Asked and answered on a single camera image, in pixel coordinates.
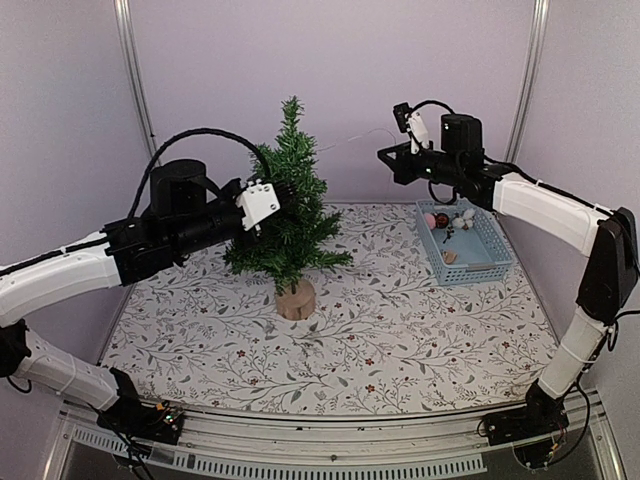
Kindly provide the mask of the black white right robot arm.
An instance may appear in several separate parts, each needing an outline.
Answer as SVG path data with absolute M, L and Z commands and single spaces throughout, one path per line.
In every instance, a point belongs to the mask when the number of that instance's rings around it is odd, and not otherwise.
M 537 436 L 555 420 L 562 401 L 603 347 L 617 340 L 624 305 L 639 280 L 635 217 L 620 207 L 589 203 L 536 180 L 513 163 L 485 154 L 479 119 L 448 109 L 435 148 L 417 107 L 401 103 L 393 115 L 407 142 L 382 149 L 379 159 L 394 181 L 418 179 L 452 188 L 455 195 L 489 212 L 521 220 L 574 247 L 588 262 L 576 310 L 559 349 L 529 387 L 517 427 Z

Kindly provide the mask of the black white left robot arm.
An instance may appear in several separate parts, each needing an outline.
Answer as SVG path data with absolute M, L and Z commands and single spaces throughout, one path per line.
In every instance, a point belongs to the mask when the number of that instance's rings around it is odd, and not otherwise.
M 141 433 L 149 415 L 129 375 L 52 346 L 26 325 L 26 316 L 84 293 L 149 279 L 229 240 L 253 243 L 263 222 L 295 195 L 292 184 L 267 178 L 233 179 L 218 187 L 207 177 L 205 164 L 194 159 L 154 168 L 150 204 L 141 216 L 2 268 L 2 377 L 45 385 L 108 413 L 126 433 Z

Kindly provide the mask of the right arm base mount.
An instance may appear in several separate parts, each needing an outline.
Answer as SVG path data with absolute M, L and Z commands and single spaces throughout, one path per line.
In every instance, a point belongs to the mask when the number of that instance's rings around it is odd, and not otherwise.
M 578 449 L 589 427 L 591 402 L 582 388 L 581 377 L 579 375 L 558 399 L 547 398 L 535 381 L 525 395 L 524 406 L 484 415 L 476 427 L 476 434 L 486 438 L 490 446 L 526 441 L 514 448 L 514 456 L 529 470 L 547 469 L 561 463 Z M 573 391 L 584 399 L 586 417 L 578 438 L 565 449 L 569 419 L 564 400 Z

